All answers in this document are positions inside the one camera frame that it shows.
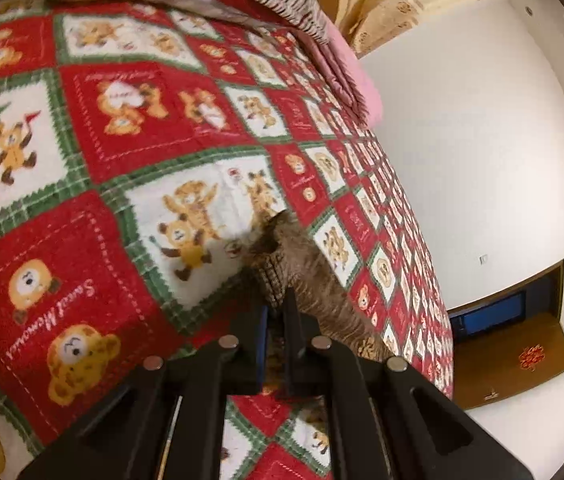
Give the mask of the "pink folded blanket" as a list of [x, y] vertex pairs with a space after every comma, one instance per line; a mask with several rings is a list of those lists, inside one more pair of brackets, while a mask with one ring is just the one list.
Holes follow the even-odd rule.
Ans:
[[326, 30], [329, 34], [329, 49], [352, 92], [351, 108], [365, 128], [373, 129], [382, 122], [384, 115], [381, 95], [336, 25], [327, 21]]

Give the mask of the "brown knitted sweater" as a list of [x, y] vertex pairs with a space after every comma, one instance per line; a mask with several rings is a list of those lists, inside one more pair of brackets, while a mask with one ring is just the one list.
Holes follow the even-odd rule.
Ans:
[[292, 288], [298, 310], [316, 318], [324, 336], [361, 358], [383, 362], [393, 355], [372, 322], [355, 310], [327, 258], [290, 212], [265, 222], [244, 262], [272, 307], [280, 307], [286, 289]]

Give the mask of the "red teddy bear patchwork blanket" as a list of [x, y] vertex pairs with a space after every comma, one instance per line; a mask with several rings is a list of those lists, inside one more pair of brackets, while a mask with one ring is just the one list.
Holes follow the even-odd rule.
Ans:
[[393, 354], [451, 394], [449, 316], [373, 129], [288, 27], [0, 0], [0, 479], [148, 356], [219, 337], [284, 210]]

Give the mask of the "brown wooden door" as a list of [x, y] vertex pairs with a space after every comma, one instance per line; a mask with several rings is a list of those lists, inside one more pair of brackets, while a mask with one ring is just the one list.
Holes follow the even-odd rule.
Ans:
[[527, 392], [564, 373], [564, 262], [449, 311], [454, 402], [463, 410]]

